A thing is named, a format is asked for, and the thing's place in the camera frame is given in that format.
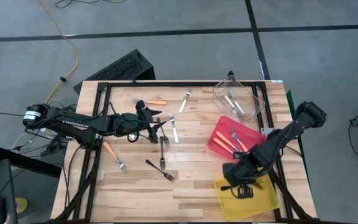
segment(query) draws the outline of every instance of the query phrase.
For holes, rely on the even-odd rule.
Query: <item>yellow tray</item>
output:
[[[226,179],[216,179],[214,181],[215,191],[226,220],[241,220],[280,207],[269,175],[265,175],[260,179],[263,181],[260,185],[264,189],[259,190],[252,186],[254,197],[247,199],[236,199],[230,190],[221,191],[221,187],[229,185]]]

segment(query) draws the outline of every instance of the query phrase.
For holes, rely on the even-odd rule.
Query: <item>gray floor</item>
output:
[[[56,9],[54,1],[42,2],[65,34],[250,27],[240,0],[74,2],[65,9]],[[252,6],[259,27],[358,24],[358,1],[353,0],[252,0]],[[0,0],[0,37],[57,34],[35,1]],[[328,114],[323,128],[303,135],[318,216],[358,223],[358,157],[347,138],[349,119],[358,114],[358,30],[272,32],[260,38],[271,78],[284,81],[296,104],[311,100]],[[133,49],[150,60],[160,80],[222,79],[228,70],[244,79],[262,77],[251,33],[73,42],[80,55],[78,69],[52,99],[64,105],[78,98],[73,85]],[[0,111],[23,113],[27,105],[44,102],[73,63],[72,49],[64,40],[0,42]],[[10,147],[22,132],[20,118],[0,115],[1,147]],[[358,150],[358,129],[352,139]],[[62,156],[43,159],[59,163]],[[14,183],[17,196],[30,200],[21,223],[48,219],[57,181],[24,172]]]

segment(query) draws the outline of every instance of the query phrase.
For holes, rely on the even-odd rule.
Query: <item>red tray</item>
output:
[[[240,141],[245,145],[247,149],[251,149],[254,145],[263,143],[267,140],[267,138],[260,134],[257,131],[254,131],[253,129],[250,129],[236,121],[233,121],[232,119],[228,118],[227,116],[221,116],[218,123],[215,126],[214,131],[212,132],[211,137],[209,137],[207,146],[210,150],[220,154],[223,157],[226,157],[228,159],[233,159],[233,155],[230,152],[227,152],[224,150],[221,146],[216,144],[213,141],[213,138],[218,138],[223,142],[228,148],[230,148],[232,151],[234,149],[227,145],[221,138],[216,135],[216,131],[219,131],[223,134],[224,137],[226,137],[234,146],[236,146],[240,151],[242,151],[242,148],[240,144],[231,136],[229,130],[233,129],[237,137],[240,139]]]

